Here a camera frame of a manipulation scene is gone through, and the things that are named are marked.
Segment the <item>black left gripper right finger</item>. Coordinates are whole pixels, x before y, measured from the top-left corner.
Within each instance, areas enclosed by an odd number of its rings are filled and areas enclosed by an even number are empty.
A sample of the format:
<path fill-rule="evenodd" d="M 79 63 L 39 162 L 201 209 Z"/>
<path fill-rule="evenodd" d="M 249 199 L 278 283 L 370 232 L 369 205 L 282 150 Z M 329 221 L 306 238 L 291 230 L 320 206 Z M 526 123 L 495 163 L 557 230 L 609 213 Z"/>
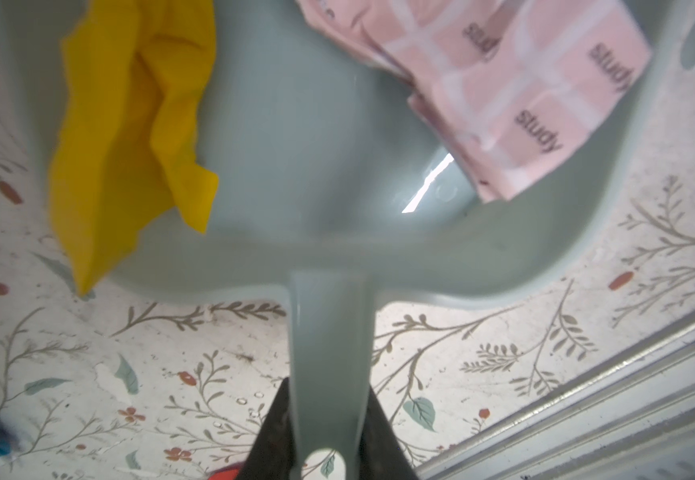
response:
<path fill-rule="evenodd" d="M 373 390 L 359 442 L 359 480 L 419 480 Z"/>

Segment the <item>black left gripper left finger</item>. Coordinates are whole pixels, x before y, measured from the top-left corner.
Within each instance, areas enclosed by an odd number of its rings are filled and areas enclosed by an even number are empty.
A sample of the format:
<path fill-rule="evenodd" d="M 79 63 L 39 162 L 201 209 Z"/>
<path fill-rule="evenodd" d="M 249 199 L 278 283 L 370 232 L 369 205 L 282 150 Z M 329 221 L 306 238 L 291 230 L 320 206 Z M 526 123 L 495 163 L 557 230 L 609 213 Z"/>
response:
<path fill-rule="evenodd" d="M 236 479 L 289 480 L 294 462 L 289 379 L 284 378 Z"/>

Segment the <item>grey-green plastic dustpan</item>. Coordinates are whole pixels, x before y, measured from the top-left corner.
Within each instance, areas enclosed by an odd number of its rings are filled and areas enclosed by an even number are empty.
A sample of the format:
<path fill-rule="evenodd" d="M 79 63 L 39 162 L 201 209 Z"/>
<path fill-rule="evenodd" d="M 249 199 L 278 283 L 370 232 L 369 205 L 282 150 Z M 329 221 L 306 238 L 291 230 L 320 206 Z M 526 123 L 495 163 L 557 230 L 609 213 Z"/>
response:
<path fill-rule="evenodd" d="M 475 192 L 401 84 L 318 38 L 291 3 L 214 11 L 220 67 L 197 143 L 219 176 L 209 230 L 169 211 L 111 279 L 169 302 L 288 306 L 295 460 L 331 448 L 355 478 L 377 311 L 493 308 L 557 279 L 613 207 L 687 8 L 627 2 L 651 65 L 563 166 L 507 202 Z"/>

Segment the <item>yellow paper scrap tall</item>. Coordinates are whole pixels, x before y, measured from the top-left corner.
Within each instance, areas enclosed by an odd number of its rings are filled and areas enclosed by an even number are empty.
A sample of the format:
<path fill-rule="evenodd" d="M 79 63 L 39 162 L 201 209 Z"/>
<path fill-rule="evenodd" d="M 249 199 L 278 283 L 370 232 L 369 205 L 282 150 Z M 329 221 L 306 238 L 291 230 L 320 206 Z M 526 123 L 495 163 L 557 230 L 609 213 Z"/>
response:
<path fill-rule="evenodd" d="M 198 163 L 197 115 L 216 48 L 209 1 L 91 1 L 62 40 L 68 100 L 48 207 L 78 294 L 169 209 L 207 230 L 218 178 Z"/>

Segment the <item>pink study paper scrap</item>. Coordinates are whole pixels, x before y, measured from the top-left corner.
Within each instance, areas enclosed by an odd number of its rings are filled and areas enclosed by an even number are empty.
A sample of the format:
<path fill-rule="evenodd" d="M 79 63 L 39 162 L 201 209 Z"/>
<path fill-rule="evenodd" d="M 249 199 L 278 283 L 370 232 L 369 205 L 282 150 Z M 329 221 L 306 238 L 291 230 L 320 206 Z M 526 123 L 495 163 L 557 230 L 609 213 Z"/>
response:
<path fill-rule="evenodd" d="M 306 23 L 413 88 L 483 202 L 571 158 L 651 60 L 620 1 L 303 1 Z"/>

